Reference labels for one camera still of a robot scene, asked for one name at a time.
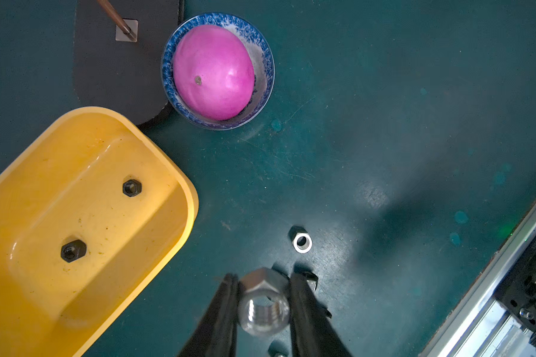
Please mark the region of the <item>black nut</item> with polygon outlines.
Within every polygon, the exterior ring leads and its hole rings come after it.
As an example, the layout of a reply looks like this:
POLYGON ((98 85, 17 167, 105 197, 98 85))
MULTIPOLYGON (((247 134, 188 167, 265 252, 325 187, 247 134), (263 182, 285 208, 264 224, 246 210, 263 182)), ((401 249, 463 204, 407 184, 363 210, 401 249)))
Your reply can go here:
POLYGON ((134 178, 122 184, 122 193, 127 197, 138 196, 142 192, 142 183, 134 178))
POLYGON ((62 246, 60 256, 65 262, 72 263, 84 257, 86 253, 86 243, 83 242, 81 239, 75 239, 62 246))

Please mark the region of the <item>yellow plastic storage box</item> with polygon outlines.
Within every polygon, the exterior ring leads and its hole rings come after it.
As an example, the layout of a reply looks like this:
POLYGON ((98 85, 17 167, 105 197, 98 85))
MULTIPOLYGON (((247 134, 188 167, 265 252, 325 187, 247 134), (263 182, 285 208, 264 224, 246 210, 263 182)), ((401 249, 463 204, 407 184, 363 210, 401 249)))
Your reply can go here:
POLYGON ((186 243, 187 176, 126 117, 58 118, 0 175, 0 356, 80 356, 186 243), (127 197, 122 184, 142 183, 127 197), (81 239, 84 257, 65 262, 81 239))

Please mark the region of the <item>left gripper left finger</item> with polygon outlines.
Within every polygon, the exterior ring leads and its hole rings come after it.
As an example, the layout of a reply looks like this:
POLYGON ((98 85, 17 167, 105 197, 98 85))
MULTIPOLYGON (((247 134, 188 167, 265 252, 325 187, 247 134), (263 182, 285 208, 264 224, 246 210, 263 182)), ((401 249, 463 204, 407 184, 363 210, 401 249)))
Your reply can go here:
POLYGON ((178 357, 236 355, 238 293, 238 276, 227 274, 178 357))

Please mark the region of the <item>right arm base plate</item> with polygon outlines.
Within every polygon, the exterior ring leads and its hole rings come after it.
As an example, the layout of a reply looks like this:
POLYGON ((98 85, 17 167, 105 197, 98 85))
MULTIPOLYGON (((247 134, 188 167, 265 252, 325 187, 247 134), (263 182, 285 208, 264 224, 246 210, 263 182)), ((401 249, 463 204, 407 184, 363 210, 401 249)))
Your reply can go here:
POLYGON ((536 333, 536 236, 494 292, 495 299, 536 333))

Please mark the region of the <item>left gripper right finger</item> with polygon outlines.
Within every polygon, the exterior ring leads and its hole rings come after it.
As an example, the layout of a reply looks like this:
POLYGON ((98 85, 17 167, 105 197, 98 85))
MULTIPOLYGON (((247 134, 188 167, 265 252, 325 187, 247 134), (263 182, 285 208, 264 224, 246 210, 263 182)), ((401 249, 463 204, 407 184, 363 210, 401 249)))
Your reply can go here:
POLYGON ((293 356, 352 356, 333 329, 305 275, 290 276, 289 302, 293 356))

